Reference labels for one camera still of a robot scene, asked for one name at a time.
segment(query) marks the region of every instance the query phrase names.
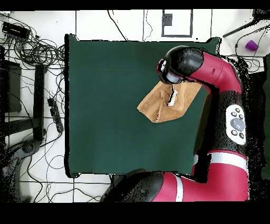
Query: purple cup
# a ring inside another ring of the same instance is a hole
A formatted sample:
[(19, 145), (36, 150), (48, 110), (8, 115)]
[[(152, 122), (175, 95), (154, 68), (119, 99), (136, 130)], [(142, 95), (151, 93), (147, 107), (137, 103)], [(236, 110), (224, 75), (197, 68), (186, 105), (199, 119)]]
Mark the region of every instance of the purple cup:
[(258, 45), (253, 40), (251, 40), (247, 42), (245, 48), (250, 51), (257, 51)]

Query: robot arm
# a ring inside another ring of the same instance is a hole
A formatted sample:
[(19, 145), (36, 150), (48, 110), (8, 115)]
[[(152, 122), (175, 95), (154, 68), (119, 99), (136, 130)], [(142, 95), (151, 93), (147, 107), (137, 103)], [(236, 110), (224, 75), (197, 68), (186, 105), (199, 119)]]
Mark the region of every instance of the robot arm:
[(166, 84), (198, 82), (208, 90), (196, 137), (192, 176), (138, 171), (109, 188), (101, 202), (247, 200), (243, 87), (235, 68), (198, 48), (178, 46), (159, 61), (157, 71)]

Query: brown towel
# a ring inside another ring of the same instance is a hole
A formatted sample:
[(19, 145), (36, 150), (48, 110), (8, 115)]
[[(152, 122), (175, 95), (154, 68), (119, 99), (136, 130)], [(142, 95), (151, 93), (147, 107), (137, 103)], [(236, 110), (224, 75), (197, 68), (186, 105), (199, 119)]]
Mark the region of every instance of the brown towel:
[(200, 87), (201, 85), (195, 82), (167, 85), (160, 81), (137, 109), (154, 123), (177, 119), (185, 114)]

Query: green mat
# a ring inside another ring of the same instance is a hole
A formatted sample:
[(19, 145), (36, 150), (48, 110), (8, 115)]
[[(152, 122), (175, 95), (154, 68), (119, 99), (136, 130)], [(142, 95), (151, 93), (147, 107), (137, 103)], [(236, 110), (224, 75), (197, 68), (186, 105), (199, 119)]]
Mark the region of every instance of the green mat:
[(206, 90), (183, 117), (169, 122), (154, 124), (137, 106), (158, 83), (156, 65), (171, 48), (215, 54), (219, 43), (77, 41), (70, 35), (70, 173), (190, 173)]
[(266, 166), (262, 169), (262, 178), (270, 179), (270, 54), (266, 56), (267, 78), (263, 85), (265, 92), (265, 119), (264, 119), (264, 153)]

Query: white floor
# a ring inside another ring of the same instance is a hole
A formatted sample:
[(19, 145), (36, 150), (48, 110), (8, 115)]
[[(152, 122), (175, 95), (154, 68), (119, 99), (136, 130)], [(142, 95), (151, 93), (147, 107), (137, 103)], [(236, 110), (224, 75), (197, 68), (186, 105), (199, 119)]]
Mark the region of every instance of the white floor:
[[(174, 23), (173, 26), (175, 30), (170, 30), (168, 32), (174, 34), (186, 34), (188, 33), (187, 25), (183, 24), (182, 21), (189, 21), (189, 15), (186, 10), (169, 10), (166, 13), (172, 13), (174, 18), (178, 18), (178, 23)], [(192, 38), (162, 38), (161, 37), (161, 15), (162, 10), (145, 10), (144, 15), (147, 15), (144, 19), (144, 30), (143, 30), (143, 10), (131, 10), (131, 11), (110, 11), (111, 17), (117, 22), (119, 29), (122, 31), (123, 35), (128, 40), (142, 41), (142, 36), (144, 34), (144, 39), (147, 37), (146, 41), (197, 41), (205, 42), (211, 36), (222, 37), (223, 34), (238, 28), (239, 26), (252, 20), (251, 17), (252, 10), (213, 10), (213, 16), (211, 10), (194, 10), (193, 11), (193, 36)], [(114, 23), (110, 20), (107, 11), (77, 11), (75, 19), (75, 11), (35, 11), (35, 12), (12, 12), (11, 17), (26, 23), (27, 25), (35, 28), (37, 34), (41, 39), (48, 39), (54, 41), (57, 46), (64, 44), (64, 35), (66, 33), (76, 34), (79, 40), (123, 40), (122, 35), (117, 30)], [(220, 53), (223, 55), (235, 54), (234, 45), (237, 40), (244, 34), (252, 32), (257, 28), (265, 26), (265, 22), (260, 22), (259, 24), (240, 31), (232, 36), (223, 39), (220, 47)], [(258, 43), (263, 30), (251, 34), (247, 37), (242, 38), (238, 43), (237, 53), (238, 55), (253, 56), (254, 53), (248, 52), (245, 49), (245, 44), (249, 40), (254, 40)], [(269, 35), (265, 33), (262, 37), (259, 49), (256, 53), (257, 56), (265, 56), (270, 53), (269, 48)], [(253, 65), (250, 69), (256, 70), (257, 68)], [(51, 70), (54, 74), (60, 73), (60, 70)], [(33, 78), (34, 71), (22, 71), (22, 75)], [(27, 78), (23, 78), (26, 83), (30, 83)], [(22, 82), (22, 87), (29, 86), (33, 92), (33, 87)], [(47, 90), (53, 93), (57, 90), (57, 85), (55, 83), (55, 76), (50, 73), (46, 74), (45, 77), (45, 87)], [(64, 91), (64, 82), (61, 83), (61, 88)], [(27, 88), (21, 89), (22, 102), (25, 104), (27, 111), (30, 115), (33, 115), (33, 95), (29, 92)], [(27, 116), (24, 109), (18, 113), (12, 113), (11, 116)], [(50, 108), (48, 104), (44, 105), (44, 116), (50, 117)], [(52, 119), (44, 119), (44, 127), (47, 128), (52, 122)], [(25, 131), (18, 134), (11, 135), (9, 138), (9, 144), (15, 144), (22, 140), (22, 138), (30, 134), (32, 131)], [(55, 125), (52, 124), (49, 127), (47, 141), (53, 140), (58, 136)], [(30, 174), (37, 180), (43, 182), (43, 190), (37, 197), (36, 201), (48, 202), (48, 198), (44, 197), (46, 195), (46, 182), (57, 182), (50, 183), (50, 198), (56, 193), (70, 191), (73, 189), (73, 179), (69, 179), (65, 175), (65, 170), (63, 167), (63, 157), (58, 156), (52, 162), (51, 167), (48, 168), (48, 164), (44, 158), (44, 153), (51, 146), (52, 148), (46, 154), (46, 159), (48, 162), (51, 161), (57, 155), (64, 155), (64, 142), (65, 136), (63, 135), (59, 138), (55, 144), (48, 144), (46, 149), (41, 148), (36, 154), (33, 155), (33, 160), (31, 162)], [(21, 189), (22, 195), (31, 195), (33, 199), (36, 197), (41, 189), (39, 183), (34, 182), (26, 172), (26, 168), (30, 162), (30, 158), (27, 158), (21, 168)], [(110, 179), (108, 175), (95, 175), (95, 174), (82, 174), (79, 178), (74, 180), (75, 188), (80, 189), (82, 192), (91, 195), (93, 197), (102, 195), (107, 189)], [(65, 193), (57, 194), (52, 198), (52, 202), (87, 202), (91, 199), (90, 196), (84, 195), (79, 190)]]

